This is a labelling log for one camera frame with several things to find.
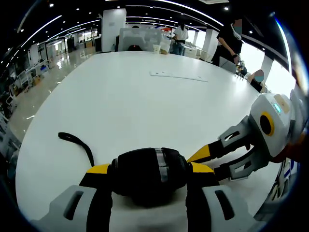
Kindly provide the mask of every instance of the white shirt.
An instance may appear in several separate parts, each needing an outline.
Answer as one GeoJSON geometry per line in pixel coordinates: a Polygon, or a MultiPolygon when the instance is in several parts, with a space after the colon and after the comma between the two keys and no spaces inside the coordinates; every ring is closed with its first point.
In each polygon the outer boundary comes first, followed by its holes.
{"type": "Polygon", "coordinates": [[[184,28],[183,30],[180,27],[177,27],[174,31],[174,34],[177,35],[177,40],[187,40],[189,38],[188,30],[184,28]]]}

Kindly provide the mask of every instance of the jeans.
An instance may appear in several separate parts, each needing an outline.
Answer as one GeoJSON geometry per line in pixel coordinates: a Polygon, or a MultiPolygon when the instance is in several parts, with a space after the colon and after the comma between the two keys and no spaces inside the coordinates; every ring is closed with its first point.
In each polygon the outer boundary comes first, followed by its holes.
{"type": "Polygon", "coordinates": [[[182,56],[183,51],[184,51],[184,46],[182,46],[180,43],[174,43],[173,54],[182,56]]]}

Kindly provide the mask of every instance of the hand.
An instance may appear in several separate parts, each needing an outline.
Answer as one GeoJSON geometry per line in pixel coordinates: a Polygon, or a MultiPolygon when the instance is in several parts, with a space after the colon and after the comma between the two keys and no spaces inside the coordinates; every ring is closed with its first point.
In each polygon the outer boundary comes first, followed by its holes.
{"type": "Polygon", "coordinates": [[[237,56],[237,57],[234,58],[234,63],[235,63],[235,64],[238,64],[238,63],[239,63],[239,56],[237,56]]]}

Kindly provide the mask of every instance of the cup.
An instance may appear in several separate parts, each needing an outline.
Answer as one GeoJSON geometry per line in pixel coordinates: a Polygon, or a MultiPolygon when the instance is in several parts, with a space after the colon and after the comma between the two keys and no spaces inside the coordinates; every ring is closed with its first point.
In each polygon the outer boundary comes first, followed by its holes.
{"type": "Polygon", "coordinates": [[[154,48],[154,53],[155,53],[155,54],[160,54],[160,49],[161,49],[161,46],[160,46],[160,45],[154,44],[154,45],[153,45],[153,48],[154,48]]]}

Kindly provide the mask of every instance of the white table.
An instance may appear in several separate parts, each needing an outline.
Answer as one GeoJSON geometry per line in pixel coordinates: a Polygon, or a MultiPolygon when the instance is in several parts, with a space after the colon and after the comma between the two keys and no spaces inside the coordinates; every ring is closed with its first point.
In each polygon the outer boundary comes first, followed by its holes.
{"type": "MultiPolygon", "coordinates": [[[[95,55],[51,93],[26,133],[16,171],[19,208],[28,219],[40,219],[48,212],[49,203],[69,186],[78,185],[90,168],[85,151],[58,139],[60,131],[72,133],[88,144],[96,165],[144,147],[174,148],[189,158],[238,124],[257,96],[247,81],[197,59],[147,52],[95,55]],[[154,77],[150,71],[200,76],[208,83],[154,77]]],[[[210,166],[235,159],[243,152],[237,150],[210,162],[210,166]]],[[[266,199],[278,169],[278,164],[270,164],[249,179],[227,184],[244,197],[254,215],[266,199]]],[[[154,223],[153,215],[156,220],[178,225],[170,231],[186,231],[185,194],[185,188],[179,190],[180,197],[170,206],[135,210],[140,217],[135,220],[127,217],[131,211],[121,209],[117,201],[120,197],[114,194],[111,231],[121,231],[117,226],[123,219],[123,223],[131,225],[126,231],[134,231],[141,220],[154,223]]]]}

